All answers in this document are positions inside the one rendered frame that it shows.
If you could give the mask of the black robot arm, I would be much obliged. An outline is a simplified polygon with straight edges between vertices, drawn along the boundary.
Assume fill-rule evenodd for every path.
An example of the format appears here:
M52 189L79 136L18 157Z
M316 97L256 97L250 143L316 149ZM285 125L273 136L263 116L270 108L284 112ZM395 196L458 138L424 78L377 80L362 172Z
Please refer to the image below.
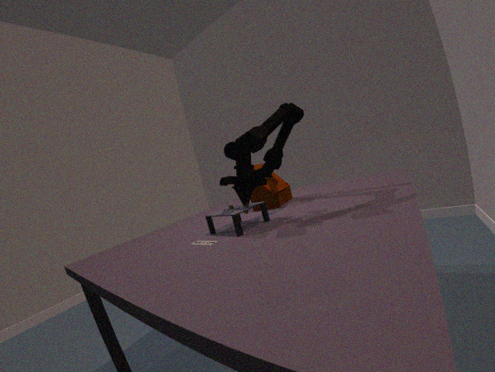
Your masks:
M248 161L251 162L251 152L257 152L262 149L267 142L268 137L282 123L279 135L273 148L267 150L262 168L255 170L253 166L243 168L242 179L247 178L255 182L264 181L265 177L273 177L275 169L279 170L284 156L283 148L285 142L292 130L292 127L299 123L304 116L304 110L293 103L282 104L279 109L273 113L269 119L258 127L253 127L250 131L240 136L234 141L227 143L224 147L224 155L227 158L235 160L236 163Z

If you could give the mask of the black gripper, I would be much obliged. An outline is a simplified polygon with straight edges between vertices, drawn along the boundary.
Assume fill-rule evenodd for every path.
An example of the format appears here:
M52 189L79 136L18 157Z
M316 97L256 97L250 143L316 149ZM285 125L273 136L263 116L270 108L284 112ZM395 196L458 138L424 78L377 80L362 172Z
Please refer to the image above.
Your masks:
M236 163L236 166L234 166L234 169L236 169L236 176L226 176L226 177L222 177L220 180L220 186L227 186L228 184L234 184L234 187L232 188L235 189L243 205L246 205L247 202L249 204L252 191L255 189L255 187L260 185L267 185L267 180L265 178L263 182L262 181L255 182L248 178L246 180L243 180L242 174L245 165L247 165L247 168L250 168L251 166L254 167L252 162L248 162L248 161L238 162Z

